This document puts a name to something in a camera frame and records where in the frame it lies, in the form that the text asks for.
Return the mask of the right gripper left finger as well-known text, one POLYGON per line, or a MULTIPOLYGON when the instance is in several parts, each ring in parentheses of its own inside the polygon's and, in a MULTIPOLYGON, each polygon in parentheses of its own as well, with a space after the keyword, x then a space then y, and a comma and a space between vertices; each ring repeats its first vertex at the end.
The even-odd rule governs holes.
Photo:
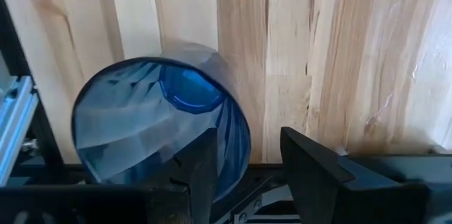
POLYGON ((217 129, 206 129, 145 182, 147 224, 209 224, 218 179, 217 135, 217 129))

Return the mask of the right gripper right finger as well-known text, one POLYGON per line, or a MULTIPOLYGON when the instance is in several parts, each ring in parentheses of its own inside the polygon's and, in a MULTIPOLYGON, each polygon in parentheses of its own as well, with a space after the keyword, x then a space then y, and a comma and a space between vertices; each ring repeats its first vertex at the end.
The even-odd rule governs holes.
POLYGON ((377 191, 399 186, 288 126, 280 130, 280 150, 302 224, 372 224, 377 191))

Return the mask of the blue faceted translucent cup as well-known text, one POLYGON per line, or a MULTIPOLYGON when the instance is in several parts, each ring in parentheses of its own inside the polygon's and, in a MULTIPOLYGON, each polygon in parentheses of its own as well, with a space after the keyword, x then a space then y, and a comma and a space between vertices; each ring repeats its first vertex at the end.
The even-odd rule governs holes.
POLYGON ((215 49, 184 43, 96 73, 73 105, 77 154, 97 183, 142 182, 205 130, 217 137, 216 199, 239 183, 251 134, 232 70, 215 49))

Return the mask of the silver aluminium extrusion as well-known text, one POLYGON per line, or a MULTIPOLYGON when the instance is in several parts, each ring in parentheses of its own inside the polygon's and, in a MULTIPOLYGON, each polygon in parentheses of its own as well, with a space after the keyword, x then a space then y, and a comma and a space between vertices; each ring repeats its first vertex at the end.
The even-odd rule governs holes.
POLYGON ((11 175, 38 102, 30 76, 12 76, 0 93, 0 187, 11 175))

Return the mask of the black aluminium rail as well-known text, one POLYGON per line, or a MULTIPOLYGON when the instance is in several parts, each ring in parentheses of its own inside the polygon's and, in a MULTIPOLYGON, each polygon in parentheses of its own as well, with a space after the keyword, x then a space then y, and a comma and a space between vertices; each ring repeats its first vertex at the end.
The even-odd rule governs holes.
MULTIPOLYGON (((397 183, 377 191, 372 224, 452 224, 452 184, 397 183)), ((258 165, 224 198, 282 185, 289 186, 283 165, 258 165)), ((0 224, 147 224, 147 192, 145 185, 7 187, 0 189, 0 224)))

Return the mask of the silver metal bracket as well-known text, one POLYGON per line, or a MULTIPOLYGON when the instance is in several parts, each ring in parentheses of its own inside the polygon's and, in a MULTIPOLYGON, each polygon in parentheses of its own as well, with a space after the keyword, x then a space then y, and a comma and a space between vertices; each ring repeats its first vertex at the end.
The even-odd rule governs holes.
POLYGON ((272 189, 259 187, 250 193, 230 194, 220 205, 214 206, 211 212, 210 224, 245 224, 255 213, 265 206, 280 202, 293 202, 292 194, 287 185, 272 189))

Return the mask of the black rig frame post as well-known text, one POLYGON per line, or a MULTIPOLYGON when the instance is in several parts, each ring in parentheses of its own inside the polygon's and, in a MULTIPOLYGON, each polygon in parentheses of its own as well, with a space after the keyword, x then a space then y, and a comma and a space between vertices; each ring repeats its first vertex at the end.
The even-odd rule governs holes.
MULTIPOLYGON (((19 77, 32 76, 6 0, 0 0, 0 51, 10 74, 19 77)), ((41 102, 37 104, 31 129, 37 137, 40 152, 47 166, 63 167, 64 161, 41 102)))

